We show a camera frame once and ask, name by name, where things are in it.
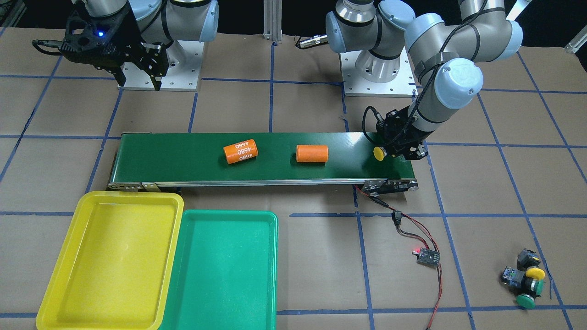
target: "yellow cap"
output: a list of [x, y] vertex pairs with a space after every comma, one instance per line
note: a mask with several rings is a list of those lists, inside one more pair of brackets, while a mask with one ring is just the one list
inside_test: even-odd
[[373, 148], [373, 155], [375, 156], [376, 160], [383, 161], [385, 156], [387, 156], [387, 152], [385, 151], [384, 148], [375, 147], [375, 148]]
[[526, 271], [526, 276], [533, 278], [537, 281], [543, 280], [545, 275], [546, 274], [544, 274], [544, 271], [538, 267], [530, 268]]

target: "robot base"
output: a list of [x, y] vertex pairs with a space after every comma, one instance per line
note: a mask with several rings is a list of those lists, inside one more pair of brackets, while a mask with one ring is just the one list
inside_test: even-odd
[[388, 83], [375, 83], [361, 77], [355, 68], [359, 54], [360, 51], [340, 53], [345, 96], [412, 97], [418, 95], [405, 48], [400, 55], [400, 69], [395, 79]]
[[[185, 61], [175, 66], [170, 66], [167, 76], [161, 80], [161, 90], [178, 92], [196, 92], [200, 84], [200, 70], [204, 57], [204, 42], [177, 41], [185, 50]], [[126, 83], [119, 88], [124, 90], [155, 90], [151, 79], [142, 70], [132, 63], [124, 64]]]

